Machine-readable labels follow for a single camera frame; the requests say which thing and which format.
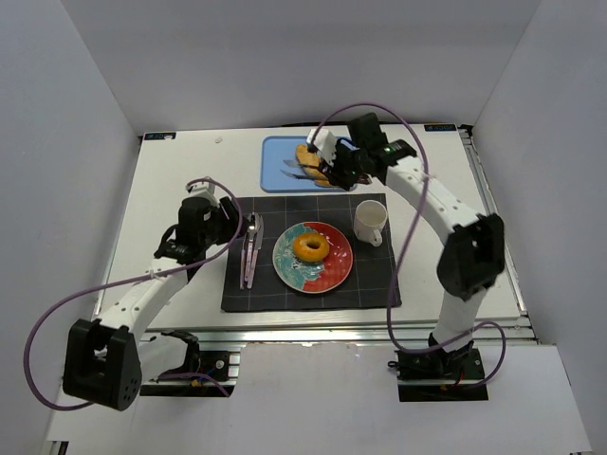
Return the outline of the metal tongs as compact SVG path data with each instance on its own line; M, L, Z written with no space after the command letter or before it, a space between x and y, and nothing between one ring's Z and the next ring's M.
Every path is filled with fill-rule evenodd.
M284 164L288 168L293 168L299 173L293 173L291 171L287 171L282 169L282 173L286 176L300 179L300 180L312 180L312 181L321 181L327 182L328 178L320 172L320 164L321 161L317 157L313 157L311 159L306 159L304 161L300 161L297 159L285 159Z

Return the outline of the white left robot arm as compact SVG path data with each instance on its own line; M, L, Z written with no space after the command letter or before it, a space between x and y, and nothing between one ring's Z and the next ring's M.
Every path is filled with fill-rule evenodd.
M241 237L245 217L235 198L190 196L176 224L162 235L143 277L92 321L70 328L63 375L64 393L114 410L126 410L144 382L198 374L202 357L196 336L167 330L144 334L177 293L206 264L207 251Z

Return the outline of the glazed ring donut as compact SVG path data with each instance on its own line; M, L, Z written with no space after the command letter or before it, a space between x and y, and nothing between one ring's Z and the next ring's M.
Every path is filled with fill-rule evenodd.
M306 263L318 263L328 256L330 245L320 233L305 232L295 239L293 250L299 260Z

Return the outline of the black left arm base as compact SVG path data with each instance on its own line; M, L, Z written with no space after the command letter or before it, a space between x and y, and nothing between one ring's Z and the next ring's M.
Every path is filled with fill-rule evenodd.
M207 349L194 334L152 334L140 342L139 356L142 396L228 398L234 391L239 354Z

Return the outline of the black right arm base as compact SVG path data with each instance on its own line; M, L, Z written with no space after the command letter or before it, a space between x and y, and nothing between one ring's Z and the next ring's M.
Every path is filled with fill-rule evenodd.
M480 402L488 400L485 369L478 349L444 362L435 353L407 355L395 352L387 368L396 375L401 403Z

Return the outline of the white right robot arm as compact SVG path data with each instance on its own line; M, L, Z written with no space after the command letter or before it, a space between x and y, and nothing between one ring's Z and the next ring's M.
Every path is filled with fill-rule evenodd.
M502 218L484 215L452 194L431 176L422 144L389 140L376 114L355 118L347 128L349 145L321 126L310 132L306 144L319 154L321 173L344 190L375 178L415 208L414 225L430 225L443 246L436 275L444 297L426 351L450 355L469 349L481 302L505 270Z

